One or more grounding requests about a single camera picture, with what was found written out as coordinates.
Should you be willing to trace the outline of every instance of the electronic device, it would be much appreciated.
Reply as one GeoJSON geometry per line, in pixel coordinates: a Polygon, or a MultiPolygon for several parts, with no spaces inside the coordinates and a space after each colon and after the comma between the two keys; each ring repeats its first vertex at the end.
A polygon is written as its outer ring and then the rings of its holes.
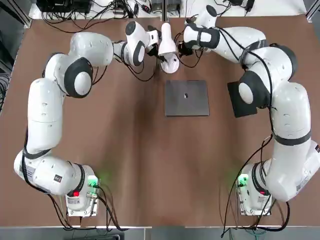
{"type": "Polygon", "coordinates": [[[36,6],[41,12],[68,13],[71,11],[88,14],[91,0],[36,0],[36,6]]]}
{"type": "MultiPolygon", "coordinates": [[[[150,0],[152,11],[162,10],[162,0],[150,0]]],[[[176,11],[181,5],[181,0],[166,0],[167,11],[176,11]]]]}

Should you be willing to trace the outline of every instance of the metal bracket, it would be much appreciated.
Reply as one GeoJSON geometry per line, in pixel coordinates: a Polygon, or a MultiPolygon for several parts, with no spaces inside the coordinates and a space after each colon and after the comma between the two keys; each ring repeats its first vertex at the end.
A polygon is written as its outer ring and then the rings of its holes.
{"type": "Polygon", "coordinates": [[[8,3],[11,5],[13,10],[16,12],[18,17],[21,19],[21,21],[24,23],[24,28],[29,29],[31,27],[32,19],[28,16],[27,13],[25,13],[21,7],[16,3],[15,0],[7,0],[8,3]]]}
{"type": "Polygon", "coordinates": [[[162,22],[164,23],[168,21],[167,10],[167,0],[162,0],[162,22]]]}
{"type": "Polygon", "coordinates": [[[305,15],[309,23],[312,23],[312,18],[317,13],[319,7],[320,7],[320,0],[315,0],[305,15]]]}

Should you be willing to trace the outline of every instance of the connector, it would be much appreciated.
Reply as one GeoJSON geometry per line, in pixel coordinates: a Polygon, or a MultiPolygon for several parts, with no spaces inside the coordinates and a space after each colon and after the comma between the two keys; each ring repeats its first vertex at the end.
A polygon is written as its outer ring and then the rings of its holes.
{"type": "Polygon", "coordinates": [[[97,199],[98,198],[98,194],[96,194],[94,192],[87,192],[85,196],[90,199],[97,199]]]}
{"type": "Polygon", "coordinates": [[[99,188],[99,180],[95,175],[88,176],[88,187],[99,188]]]}

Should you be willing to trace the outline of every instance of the gray square plate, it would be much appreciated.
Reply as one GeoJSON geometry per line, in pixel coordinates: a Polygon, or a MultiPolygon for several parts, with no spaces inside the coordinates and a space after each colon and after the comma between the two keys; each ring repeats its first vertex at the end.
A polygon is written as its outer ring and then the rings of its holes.
{"type": "Polygon", "coordinates": [[[167,80],[165,82],[166,116],[209,116],[205,80],[167,80]]]}

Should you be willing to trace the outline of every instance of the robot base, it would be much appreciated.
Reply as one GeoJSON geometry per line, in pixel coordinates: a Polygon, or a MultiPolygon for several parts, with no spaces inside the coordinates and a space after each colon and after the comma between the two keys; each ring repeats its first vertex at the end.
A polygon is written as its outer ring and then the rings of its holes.
{"type": "Polygon", "coordinates": [[[269,195],[263,195],[256,190],[253,184],[252,167],[252,164],[246,165],[236,181],[236,194],[241,215],[260,216],[266,203],[262,215],[265,216],[267,213],[269,215],[272,198],[269,199],[269,195]]]}
{"type": "MultiPolygon", "coordinates": [[[[239,209],[240,209],[241,215],[245,215],[245,216],[260,216],[261,215],[261,211],[262,211],[262,209],[263,209],[263,207],[264,207],[264,205],[266,203],[264,202],[264,204],[262,205],[261,210],[253,209],[252,208],[252,204],[251,204],[251,200],[247,197],[248,196],[248,192],[247,191],[248,191],[247,186],[237,187],[237,189],[236,189],[236,195],[237,195],[237,198],[238,198],[239,209]]],[[[268,206],[265,207],[265,209],[263,211],[263,214],[262,214],[263,216],[267,216],[267,215],[271,214],[270,212],[268,214],[266,214],[269,211],[269,208],[270,207],[268,207],[268,206]]]]}
{"type": "Polygon", "coordinates": [[[70,217],[94,217],[98,214],[98,199],[87,197],[88,193],[98,194],[98,189],[89,186],[89,177],[94,177],[95,173],[91,167],[83,165],[84,184],[78,196],[65,196],[66,207],[70,217]]]}
{"type": "Polygon", "coordinates": [[[179,59],[177,55],[173,55],[170,59],[167,59],[167,61],[161,62],[161,68],[166,74],[173,74],[179,69],[179,59]]]}

